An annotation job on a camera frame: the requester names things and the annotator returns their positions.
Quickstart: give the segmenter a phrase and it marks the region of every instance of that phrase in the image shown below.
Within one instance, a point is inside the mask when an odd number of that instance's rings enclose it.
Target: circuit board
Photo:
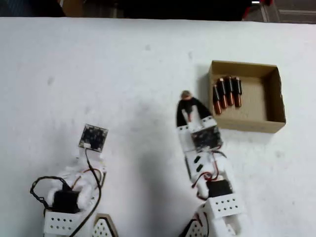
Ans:
[[[79,147],[84,148],[84,143],[90,144],[90,149],[96,152],[102,152],[108,130],[101,127],[86,124],[79,141]]]
[[[191,133],[191,137],[197,152],[218,148],[223,144],[217,126]]]

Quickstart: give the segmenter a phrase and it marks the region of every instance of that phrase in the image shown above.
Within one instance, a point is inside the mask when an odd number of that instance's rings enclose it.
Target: robotic arm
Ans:
[[[233,170],[219,149],[223,142],[211,112],[190,92],[184,91],[176,122],[192,188],[205,203],[198,207],[180,237],[249,236],[249,221],[238,195]],[[107,214],[96,213],[106,176],[100,154],[108,131],[86,124],[79,156],[57,176],[43,176],[30,193],[44,205],[44,237],[117,237]],[[50,179],[47,198],[35,187]]]
[[[211,112],[183,91],[176,119],[192,188],[197,187],[197,197],[205,201],[180,237],[248,236],[245,207],[231,164],[219,150],[223,142]]]
[[[79,156],[57,176],[38,178],[30,193],[44,204],[45,237],[116,237],[117,231],[107,214],[96,213],[106,177],[100,154],[108,131],[86,125],[79,142]],[[50,179],[47,199],[35,194],[40,180]]]

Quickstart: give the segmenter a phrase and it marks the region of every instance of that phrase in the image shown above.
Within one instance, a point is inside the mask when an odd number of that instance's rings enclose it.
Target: wire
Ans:
[[[42,176],[42,177],[38,178],[36,181],[33,182],[32,186],[31,186],[31,189],[30,189],[30,194],[32,194],[39,202],[43,203],[45,209],[50,210],[51,208],[49,207],[48,203],[45,201],[45,198],[44,197],[39,197],[34,192],[34,188],[36,187],[38,182],[40,180],[43,180],[43,179],[56,179],[56,180],[59,180],[60,182],[63,183],[63,189],[71,190],[71,188],[69,187],[69,185],[67,184],[67,182],[63,178],[57,177],[57,176]]]
[[[194,188],[194,187],[197,185],[198,180],[200,179],[200,177],[202,177],[203,175],[206,175],[206,174],[210,175],[211,178],[212,178],[212,173],[210,173],[210,172],[203,172],[203,173],[201,173],[201,174],[199,175],[199,177],[198,177],[197,180],[192,184],[191,187]]]
[[[91,166],[90,164],[90,161],[89,161],[89,158],[88,158],[88,155],[87,155],[87,148],[84,149],[84,153],[85,153],[85,157],[87,158],[87,163],[88,163],[88,166],[89,166],[89,169],[91,170],[94,178],[95,178],[95,181],[97,182],[97,186],[98,186],[98,189],[99,189],[99,197],[98,197],[98,200],[97,202],[95,203],[93,209],[90,211],[90,213],[86,216],[86,218],[78,225],[78,227],[72,232],[72,234],[69,236],[69,237],[74,237],[75,234],[78,233],[78,231],[84,226],[84,224],[87,222],[87,220],[91,217],[91,215],[94,213],[95,209],[97,208],[97,206],[99,205],[99,202],[101,200],[101,185],[100,185],[100,182],[98,180],[98,177],[97,175],[95,174],[94,172],[94,168]]]
[[[100,179],[98,179],[98,180],[99,180],[99,182],[101,182],[101,178],[102,178],[102,173],[101,173],[101,171],[100,171],[99,169],[93,169],[93,170],[96,170],[96,171],[99,172],[99,174],[100,174]],[[75,180],[74,184],[71,186],[71,189],[74,189],[76,183],[78,182],[78,180],[79,180],[80,178],[81,178],[81,176],[79,176],[79,177]]]
[[[215,178],[212,179],[212,180],[217,180],[218,175],[219,175],[219,170],[218,170],[217,162],[216,162],[216,159],[215,159],[215,156],[214,156],[214,153],[213,153],[213,152],[212,152],[212,156],[213,156],[213,159],[214,159],[215,169],[216,169],[216,176],[215,176]]]
[[[209,235],[209,223],[208,223],[208,217],[207,217],[206,212],[203,212],[203,213],[204,213],[204,216],[205,216],[205,218],[206,218],[206,223],[207,223],[207,236],[206,236],[206,237],[208,237],[208,235]]]

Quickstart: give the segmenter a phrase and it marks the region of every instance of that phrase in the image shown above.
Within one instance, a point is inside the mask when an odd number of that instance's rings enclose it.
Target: white surface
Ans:
[[[109,129],[100,209],[119,236],[177,236],[201,202],[176,105],[183,89],[207,100],[213,59],[278,65],[286,126],[223,130],[222,150],[255,236],[314,236],[315,25],[1,18],[0,32],[1,236],[41,236],[29,188],[71,162],[85,123]]]

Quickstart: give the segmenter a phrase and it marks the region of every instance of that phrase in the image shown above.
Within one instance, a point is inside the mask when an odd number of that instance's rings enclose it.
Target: cardboard box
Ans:
[[[281,79],[274,65],[212,61],[210,75],[210,110],[220,128],[275,133],[286,123],[281,93]],[[216,115],[213,107],[213,84],[224,76],[241,79],[240,108],[235,106]]]

